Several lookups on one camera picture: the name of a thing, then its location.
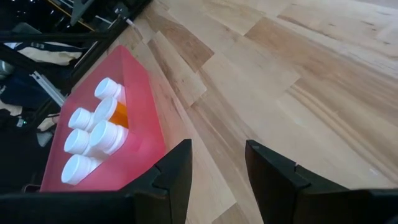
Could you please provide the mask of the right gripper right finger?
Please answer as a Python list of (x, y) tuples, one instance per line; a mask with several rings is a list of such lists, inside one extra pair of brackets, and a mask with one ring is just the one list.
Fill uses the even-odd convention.
[(349, 190), (248, 140), (249, 181), (264, 224), (360, 224), (372, 195)]

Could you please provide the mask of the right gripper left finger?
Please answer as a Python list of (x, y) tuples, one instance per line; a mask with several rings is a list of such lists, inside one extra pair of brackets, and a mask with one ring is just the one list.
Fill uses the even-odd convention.
[(184, 139), (122, 188), (129, 201), (122, 224), (185, 224), (192, 175), (192, 140)]

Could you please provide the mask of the orange pill bottle white cap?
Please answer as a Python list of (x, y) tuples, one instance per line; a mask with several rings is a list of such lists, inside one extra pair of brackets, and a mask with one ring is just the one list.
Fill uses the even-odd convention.
[(103, 99), (96, 107), (93, 117), (95, 124), (102, 120), (128, 128), (127, 107), (115, 98)]

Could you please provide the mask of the red plastic basket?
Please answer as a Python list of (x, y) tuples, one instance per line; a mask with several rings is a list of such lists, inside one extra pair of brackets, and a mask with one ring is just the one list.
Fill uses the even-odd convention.
[[(79, 107), (93, 111), (100, 100), (94, 96), (98, 83), (109, 77), (126, 89), (129, 134), (124, 145), (79, 184), (61, 181), (70, 154), (63, 145), (71, 129), (68, 120)], [(60, 112), (49, 153), (41, 192), (119, 190), (150, 169), (165, 154), (149, 74), (122, 45), (117, 46), (66, 99)]]

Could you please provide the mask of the silver metal bracket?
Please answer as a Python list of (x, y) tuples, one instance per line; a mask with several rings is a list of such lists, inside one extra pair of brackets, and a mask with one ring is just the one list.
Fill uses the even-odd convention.
[(61, 94), (60, 90), (57, 89), (44, 75), (41, 75), (39, 72), (34, 72), (29, 75), (32, 77), (44, 90), (45, 92), (53, 99), (59, 107), (62, 107), (65, 103), (65, 96)]

